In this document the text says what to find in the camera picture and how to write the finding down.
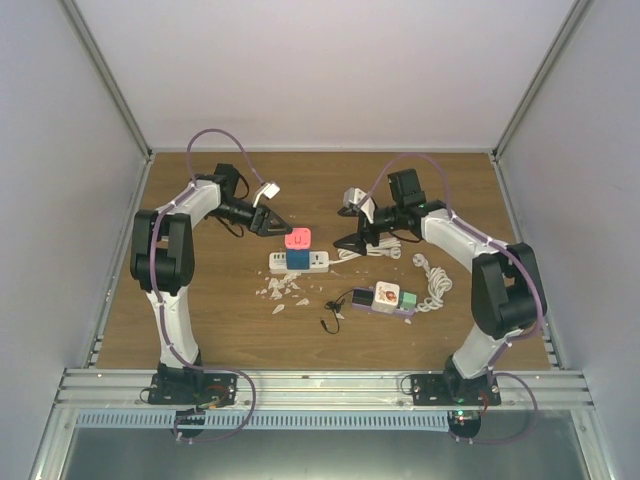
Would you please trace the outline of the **pink cube plug adapter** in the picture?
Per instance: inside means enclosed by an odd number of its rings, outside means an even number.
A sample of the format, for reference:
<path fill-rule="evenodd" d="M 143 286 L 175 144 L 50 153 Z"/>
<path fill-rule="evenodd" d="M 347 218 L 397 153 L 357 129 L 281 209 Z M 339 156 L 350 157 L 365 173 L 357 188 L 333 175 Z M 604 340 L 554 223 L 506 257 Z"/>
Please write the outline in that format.
<path fill-rule="evenodd" d="M 287 250 L 309 250 L 312 243 L 312 233 L 309 228 L 297 227 L 285 236 Z"/>

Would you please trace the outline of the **white USB power strip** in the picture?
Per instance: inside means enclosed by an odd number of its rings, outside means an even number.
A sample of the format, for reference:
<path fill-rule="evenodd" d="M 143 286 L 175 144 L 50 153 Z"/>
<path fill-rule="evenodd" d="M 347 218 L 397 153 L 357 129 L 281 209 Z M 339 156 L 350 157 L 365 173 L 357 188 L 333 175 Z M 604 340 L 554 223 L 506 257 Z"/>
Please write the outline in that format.
<path fill-rule="evenodd" d="M 274 275 L 288 273 L 327 273 L 330 269 L 330 260 L 329 254 L 326 251 L 311 251 L 308 269 L 289 269 L 286 263 L 286 254 L 284 252 L 272 252 L 269 254 L 268 267 Z"/>

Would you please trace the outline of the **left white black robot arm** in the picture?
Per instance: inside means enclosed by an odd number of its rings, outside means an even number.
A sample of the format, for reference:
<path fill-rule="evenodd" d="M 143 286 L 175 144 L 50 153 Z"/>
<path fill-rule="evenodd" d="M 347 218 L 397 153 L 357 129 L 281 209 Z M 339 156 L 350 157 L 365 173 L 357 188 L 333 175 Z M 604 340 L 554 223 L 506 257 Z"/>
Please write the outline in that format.
<path fill-rule="evenodd" d="M 188 306 L 196 267 L 194 228 L 215 218 L 259 237 L 292 232 L 292 227 L 262 202 L 280 192 L 277 183 L 262 184 L 247 202 L 236 196 L 242 179 L 234 166 L 219 164 L 210 175 L 194 176 L 167 204 L 140 210 L 134 216 L 131 276 L 145 292 L 156 319 L 161 344 L 158 374 L 172 380 L 172 393 L 185 404 L 198 402 L 206 391 Z"/>

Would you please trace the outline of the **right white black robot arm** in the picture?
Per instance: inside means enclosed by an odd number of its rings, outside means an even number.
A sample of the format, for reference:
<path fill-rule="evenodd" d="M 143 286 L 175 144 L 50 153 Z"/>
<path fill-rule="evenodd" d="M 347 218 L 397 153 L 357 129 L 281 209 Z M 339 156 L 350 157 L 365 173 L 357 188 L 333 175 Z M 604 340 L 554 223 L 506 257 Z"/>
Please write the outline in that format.
<path fill-rule="evenodd" d="M 442 200 L 429 201 L 413 169 L 391 173 L 394 201 L 380 207 L 359 188 L 348 189 L 339 215 L 355 217 L 355 233 L 334 245 L 364 255 L 383 233 L 408 231 L 434 245 L 471 275 L 471 314 L 474 325 L 463 345 L 446 361 L 443 393 L 464 405 L 479 386 L 489 383 L 499 356 L 518 340 L 533 335 L 547 311 L 537 260 L 526 243 L 495 240 L 463 221 Z"/>

